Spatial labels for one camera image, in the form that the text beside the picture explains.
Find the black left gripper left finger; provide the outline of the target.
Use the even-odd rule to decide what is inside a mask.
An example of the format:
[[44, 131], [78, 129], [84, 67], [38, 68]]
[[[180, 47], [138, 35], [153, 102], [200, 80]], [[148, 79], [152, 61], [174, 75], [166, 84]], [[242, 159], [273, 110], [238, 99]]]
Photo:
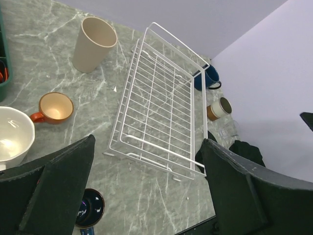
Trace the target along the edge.
[[94, 159], [89, 135], [63, 149], [0, 172], [2, 235], [70, 235]]

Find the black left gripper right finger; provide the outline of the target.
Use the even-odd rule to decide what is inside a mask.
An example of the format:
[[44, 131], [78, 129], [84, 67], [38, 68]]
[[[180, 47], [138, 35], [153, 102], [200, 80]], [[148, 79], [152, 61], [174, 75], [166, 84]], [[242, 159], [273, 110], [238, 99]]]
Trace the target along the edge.
[[204, 139], [200, 148], [222, 235], [311, 235], [313, 184]]

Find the white faceted mug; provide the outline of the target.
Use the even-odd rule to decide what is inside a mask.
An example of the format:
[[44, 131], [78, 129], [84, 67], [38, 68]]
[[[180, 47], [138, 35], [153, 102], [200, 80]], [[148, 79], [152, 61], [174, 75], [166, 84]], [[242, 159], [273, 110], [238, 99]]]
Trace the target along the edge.
[[35, 126], [28, 115], [12, 107], [0, 108], [0, 170], [18, 166], [35, 140]]

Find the brown and cream cup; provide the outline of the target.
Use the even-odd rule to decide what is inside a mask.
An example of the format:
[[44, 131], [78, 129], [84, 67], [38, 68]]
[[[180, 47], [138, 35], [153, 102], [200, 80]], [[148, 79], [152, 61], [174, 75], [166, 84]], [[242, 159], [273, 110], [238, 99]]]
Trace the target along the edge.
[[221, 97], [206, 107], [206, 114], [210, 121], [216, 121], [232, 113], [232, 107], [225, 97]]

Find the blue enamel mug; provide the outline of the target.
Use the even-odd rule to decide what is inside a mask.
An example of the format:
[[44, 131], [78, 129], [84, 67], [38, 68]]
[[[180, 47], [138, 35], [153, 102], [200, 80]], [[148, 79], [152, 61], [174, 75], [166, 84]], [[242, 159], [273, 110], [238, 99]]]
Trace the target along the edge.
[[[202, 67], [205, 70], [205, 88], [208, 90], [217, 90], [222, 86], [219, 78], [219, 74], [216, 69], [210, 65], [205, 64]], [[194, 77], [194, 88], [198, 91], [202, 91], [202, 76], [198, 70], [193, 74]]]

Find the tall beige tumbler cup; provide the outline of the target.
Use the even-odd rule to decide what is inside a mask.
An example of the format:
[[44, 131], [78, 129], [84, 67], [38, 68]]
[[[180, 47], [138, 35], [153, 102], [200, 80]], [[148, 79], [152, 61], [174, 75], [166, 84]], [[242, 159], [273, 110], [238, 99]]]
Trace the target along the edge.
[[84, 18], [75, 45], [73, 66], [83, 73], [92, 72], [117, 42], [116, 31], [109, 23], [97, 17]]

